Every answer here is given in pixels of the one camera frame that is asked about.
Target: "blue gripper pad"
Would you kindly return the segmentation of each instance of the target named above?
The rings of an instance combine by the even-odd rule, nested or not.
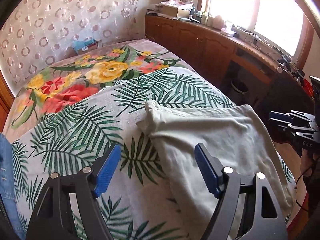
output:
[[[120,158],[121,148],[117,144],[113,148],[112,152],[109,154],[109,157],[106,159],[105,163],[103,164],[97,175],[96,187],[93,191],[96,198],[100,197],[102,193],[105,193],[107,191],[107,188],[109,186],[113,174],[116,171]]]
[[[222,195],[222,191],[219,187],[219,177],[210,164],[204,150],[207,151],[203,144],[197,144],[195,147],[195,159],[201,171],[204,182],[207,185],[208,191],[216,198],[220,198]],[[220,162],[218,163],[218,169],[219,168],[222,169],[222,164]]]

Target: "hand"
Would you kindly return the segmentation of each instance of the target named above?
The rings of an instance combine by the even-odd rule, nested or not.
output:
[[[314,161],[318,160],[320,157],[319,153],[314,153],[313,158],[310,158],[308,155],[307,150],[302,150],[302,156],[301,156],[301,164],[300,164],[300,172],[305,177],[310,177],[312,174],[311,166],[313,165]]]

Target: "folded white garment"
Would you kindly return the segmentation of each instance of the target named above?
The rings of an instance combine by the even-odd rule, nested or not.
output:
[[[283,161],[267,129],[244,105],[228,109],[171,109],[149,100],[146,117],[137,126],[151,138],[170,180],[185,228],[193,240],[204,233],[218,200],[208,192],[194,157],[194,148],[203,143],[224,166],[242,175],[263,172],[280,204],[283,216],[292,209],[294,179],[288,179]],[[239,198],[238,206],[243,206]],[[230,236],[235,237],[241,221],[238,209]]]

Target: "bright window pane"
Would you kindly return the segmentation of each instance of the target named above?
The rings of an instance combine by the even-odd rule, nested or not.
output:
[[[294,0],[260,0],[255,32],[295,54],[303,23],[303,11]]]
[[[209,14],[221,15],[224,20],[248,28],[254,6],[255,0],[211,0]]]

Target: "window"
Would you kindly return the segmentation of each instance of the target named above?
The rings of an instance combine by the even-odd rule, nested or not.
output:
[[[294,0],[204,0],[204,10],[221,15],[270,41],[294,57],[303,24],[303,11]]]

